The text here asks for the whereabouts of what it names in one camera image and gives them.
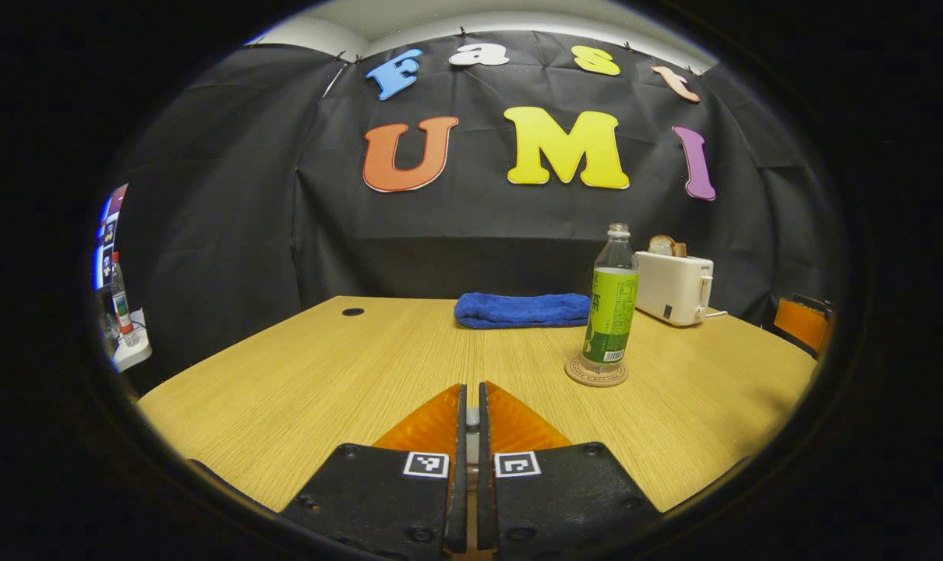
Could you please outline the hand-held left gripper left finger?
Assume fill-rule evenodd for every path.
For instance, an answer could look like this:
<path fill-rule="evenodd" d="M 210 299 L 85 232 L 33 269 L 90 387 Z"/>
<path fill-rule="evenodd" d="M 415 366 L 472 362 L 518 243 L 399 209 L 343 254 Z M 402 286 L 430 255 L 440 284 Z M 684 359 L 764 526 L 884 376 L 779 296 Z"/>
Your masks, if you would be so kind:
<path fill-rule="evenodd" d="M 456 384 L 375 445 L 342 443 L 281 518 L 351 557 L 443 560 L 467 550 L 467 387 Z"/>

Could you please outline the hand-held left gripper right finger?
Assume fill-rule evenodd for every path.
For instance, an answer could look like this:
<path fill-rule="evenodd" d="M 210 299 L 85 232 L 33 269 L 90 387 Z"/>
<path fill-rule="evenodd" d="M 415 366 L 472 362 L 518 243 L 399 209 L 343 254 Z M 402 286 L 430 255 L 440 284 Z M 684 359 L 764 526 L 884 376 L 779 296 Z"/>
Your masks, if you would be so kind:
<path fill-rule="evenodd" d="M 571 443 L 490 381 L 479 415 L 478 547 L 497 560 L 595 560 L 662 519 L 606 444 Z"/>

